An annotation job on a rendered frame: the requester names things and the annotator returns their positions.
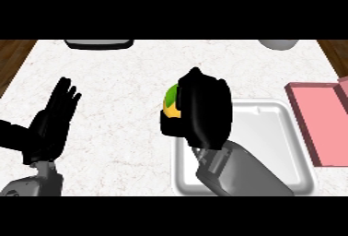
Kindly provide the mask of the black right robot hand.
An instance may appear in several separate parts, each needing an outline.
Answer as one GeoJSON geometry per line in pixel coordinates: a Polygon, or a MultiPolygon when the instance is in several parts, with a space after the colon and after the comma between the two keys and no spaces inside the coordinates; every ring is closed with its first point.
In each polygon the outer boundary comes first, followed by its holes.
{"type": "Polygon", "coordinates": [[[233,123],[231,91],[224,79],[206,76],[193,67],[180,78],[172,106],[181,117],[160,111],[160,132],[184,137],[191,148],[219,150],[233,123]]]}

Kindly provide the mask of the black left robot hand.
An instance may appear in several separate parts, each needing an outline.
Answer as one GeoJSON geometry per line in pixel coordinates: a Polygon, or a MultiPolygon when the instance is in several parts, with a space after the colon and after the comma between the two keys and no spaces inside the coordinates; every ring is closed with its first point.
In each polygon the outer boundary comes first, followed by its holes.
{"type": "Polygon", "coordinates": [[[0,120],[0,148],[20,151],[25,165],[60,156],[79,97],[70,79],[62,77],[29,127],[0,120]]]}

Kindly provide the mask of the yellow and green lemon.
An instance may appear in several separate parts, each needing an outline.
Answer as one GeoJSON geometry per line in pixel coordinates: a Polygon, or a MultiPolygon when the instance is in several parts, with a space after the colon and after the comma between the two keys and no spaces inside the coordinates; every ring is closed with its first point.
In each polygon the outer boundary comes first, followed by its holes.
{"type": "Polygon", "coordinates": [[[174,84],[166,90],[163,98],[163,113],[168,118],[180,118],[181,112],[177,110],[175,101],[177,101],[177,87],[174,84]]]}

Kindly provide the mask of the white tray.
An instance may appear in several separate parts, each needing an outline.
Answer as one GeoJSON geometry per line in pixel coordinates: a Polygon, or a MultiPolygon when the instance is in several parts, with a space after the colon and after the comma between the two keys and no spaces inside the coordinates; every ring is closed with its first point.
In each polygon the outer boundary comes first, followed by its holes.
{"type": "MultiPolygon", "coordinates": [[[[258,158],[296,196],[315,195],[318,184],[299,128],[287,105],[275,99],[233,99],[228,139],[258,158]]],[[[191,147],[180,137],[171,144],[171,184],[177,195],[213,195],[196,170],[191,147]]]]}

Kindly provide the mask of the pink cardboard box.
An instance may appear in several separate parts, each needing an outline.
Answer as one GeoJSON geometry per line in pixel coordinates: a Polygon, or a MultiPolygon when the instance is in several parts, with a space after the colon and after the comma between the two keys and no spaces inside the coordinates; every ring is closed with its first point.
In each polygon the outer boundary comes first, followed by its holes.
{"type": "Polygon", "coordinates": [[[315,167],[348,167],[348,77],[290,82],[287,100],[315,167]]]}

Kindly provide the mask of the grey round bowl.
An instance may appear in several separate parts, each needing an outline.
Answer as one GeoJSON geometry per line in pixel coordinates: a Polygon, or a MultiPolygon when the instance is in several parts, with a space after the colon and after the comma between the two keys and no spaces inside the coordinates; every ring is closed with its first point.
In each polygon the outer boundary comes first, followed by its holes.
{"type": "Polygon", "coordinates": [[[259,40],[259,43],[271,50],[289,50],[297,43],[296,40],[259,40]]]}

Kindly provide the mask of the black and grey appliance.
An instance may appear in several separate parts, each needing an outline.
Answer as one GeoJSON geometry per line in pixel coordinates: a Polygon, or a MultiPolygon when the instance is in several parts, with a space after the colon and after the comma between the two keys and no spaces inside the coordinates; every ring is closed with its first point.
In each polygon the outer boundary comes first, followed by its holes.
{"type": "Polygon", "coordinates": [[[78,50],[119,50],[132,46],[132,40],[64,40],[70,49],[78,50]]]}

